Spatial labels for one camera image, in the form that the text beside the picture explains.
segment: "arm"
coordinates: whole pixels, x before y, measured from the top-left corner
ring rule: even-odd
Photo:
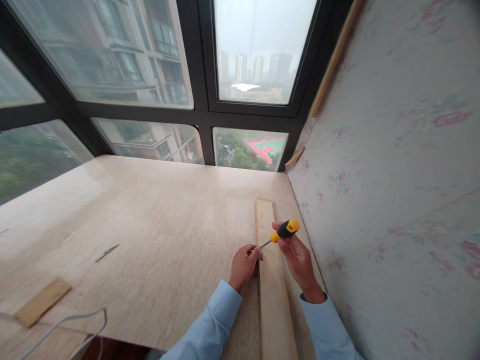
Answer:
[[[242,297],[242,287],[252,276],[260,254],[255,245],[237,251],[231,265],[230,282],[221,281],[205,310],[190,326],[182,338],[161,357],[176,359],[220,359],[230,334]]]
[[[277,230],[281,223],[272,223]],[[332,300],[324,294],[315,279],[312,256],[307,247],[294,235],[279,239],[278,246],[285,257],[292,277],[303,293],[300,303],[313,340],[317,359],[361,360],[347,330],[335,310]]]

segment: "wooden table surface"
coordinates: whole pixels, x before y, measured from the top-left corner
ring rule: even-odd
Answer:
[[[167,350],[230,278],[237,249],[256,243],[256,197],[273,201],[277,221],[298,219],[311,249],[286,174],[97,157],[0,206],[0,313],[62,277],[72,290],[42,323],[106,307],[103,336]],[[283,265],[298,355],[313,359],[301,291]],[[243,289],[223,359],[260,358],[258,291],[256,278]],[[102,321],[65,327],[95,333]]]
[[[49,325],[37,324],[28,329],[14,319],[0,317],[0,359],[18,360],[49,328]],[[87,336],[82,332],[57,328],[28,359],[69,360]]]

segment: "light blue shirt sleeve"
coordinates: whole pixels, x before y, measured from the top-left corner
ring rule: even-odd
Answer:
[[[315,357],[322,360],[363,360],[357,353],[330,297],[312,304],[300,295],[301,308],[310,329]]]
[[[242,300],[239,293],[222,280],[205,310],[161,360],[220,359]]]

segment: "sky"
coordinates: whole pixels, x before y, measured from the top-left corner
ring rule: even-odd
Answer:
[[[270,56],[292,54],[290,72],[296,72],[312,21],[316,0],[215,0],[217,50],[228,53],[228,69],[235,72],[235,55],[264,57],[268,72]]]

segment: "hand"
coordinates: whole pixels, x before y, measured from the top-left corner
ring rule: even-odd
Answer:
[[[252,277],[255,265],[259,259],[260,248],[256,245],[245,245],[236,252],[231,262],[231,277],[228,284],[237,293],[244,287],[248,279]]]
[[[278,230],[282,223],[271,223],[274,230]],[[290,270],[291,276],[300,285],[306,301],[311,304],[321,304],[326,301],[324,292],[315,279],[312,266],[312,256],[307,247],[300,241],[297,235],[279,239],[278,246]]]

